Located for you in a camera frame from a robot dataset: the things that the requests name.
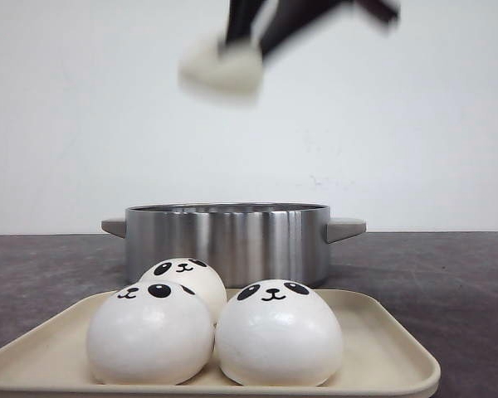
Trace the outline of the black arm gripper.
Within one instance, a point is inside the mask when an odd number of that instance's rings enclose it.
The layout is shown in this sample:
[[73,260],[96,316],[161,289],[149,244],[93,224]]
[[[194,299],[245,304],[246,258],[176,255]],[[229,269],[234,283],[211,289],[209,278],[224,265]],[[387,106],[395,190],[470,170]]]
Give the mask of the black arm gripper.
[[[334,11],[349,1],[338,0],[280,0],[276,11],[259,41],[263,58],[267,58],[290,36],[309,26],[312,22]],[[390,25],[398,22],[400,7],[385,0],[355,0],[355,4],[377,22]]]

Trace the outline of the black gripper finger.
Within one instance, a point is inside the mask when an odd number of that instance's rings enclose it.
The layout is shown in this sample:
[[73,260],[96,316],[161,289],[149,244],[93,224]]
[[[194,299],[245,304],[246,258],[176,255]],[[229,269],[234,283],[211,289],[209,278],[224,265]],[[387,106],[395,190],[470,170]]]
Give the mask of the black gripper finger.
[[262,6],[262,0],[231,0],[225,44],[247,40],[251,37],[251,27]]

